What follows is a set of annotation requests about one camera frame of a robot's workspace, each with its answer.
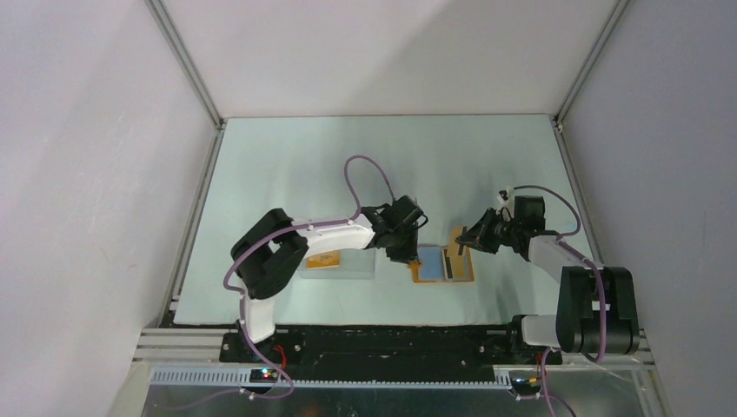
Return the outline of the orange card holder wallet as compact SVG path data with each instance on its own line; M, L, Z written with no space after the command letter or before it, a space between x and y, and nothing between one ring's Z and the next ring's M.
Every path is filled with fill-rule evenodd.
M468 227L457 227L453 228L449 235L449 241L446 246L438 245L420 245L418 247L419 260L417 263L409 265L411 272L412 281L416 284L421 283L464 283L475 281L475 271L473 268L473 262L470 254L470 250L466 248L467 263L470 269L470 280L469 281L448 281L445 279L445 269L442 259L442 251L447 246L453 247L459 245L455 242L455 238L458 237Z

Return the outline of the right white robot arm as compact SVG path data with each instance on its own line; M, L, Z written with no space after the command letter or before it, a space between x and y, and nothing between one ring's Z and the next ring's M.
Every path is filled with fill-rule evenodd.
M541 347L583 354L594 362L636 352L641 337L630 271L593 261L549 229L543 197L503 193L500 198L501 207L487 209L455 242L488 254L511 248L558 285L554 314L518 314L510 322L508 357L527 363Z

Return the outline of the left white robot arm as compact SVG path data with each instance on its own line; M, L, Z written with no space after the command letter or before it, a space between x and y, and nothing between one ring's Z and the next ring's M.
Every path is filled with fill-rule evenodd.
M275 350L276 296L302 261L345 249L385 251L390 261L419 261L418 231L428 222L415 200L404 195L380 206L360 207L345 219L298 224L282 208L268 211L231 248L233 260L223 279L241 298L241 350L252 361L266 361Z

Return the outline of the clear plastic card box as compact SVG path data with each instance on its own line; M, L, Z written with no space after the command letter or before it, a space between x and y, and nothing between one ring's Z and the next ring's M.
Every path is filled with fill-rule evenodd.
M303 260L296 274L305 279L370 280L375 275L374 249L342 249Z

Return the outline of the gold credit card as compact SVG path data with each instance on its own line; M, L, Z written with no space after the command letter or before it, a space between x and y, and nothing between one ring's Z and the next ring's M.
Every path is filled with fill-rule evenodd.
M329 251L312 255L305 260L305 268L308 270L337 268L340 264L341 253L339 251Z
M445 279L448 281L469 281L470 269L467 263L466 248L463 245L447 246L442 251Z

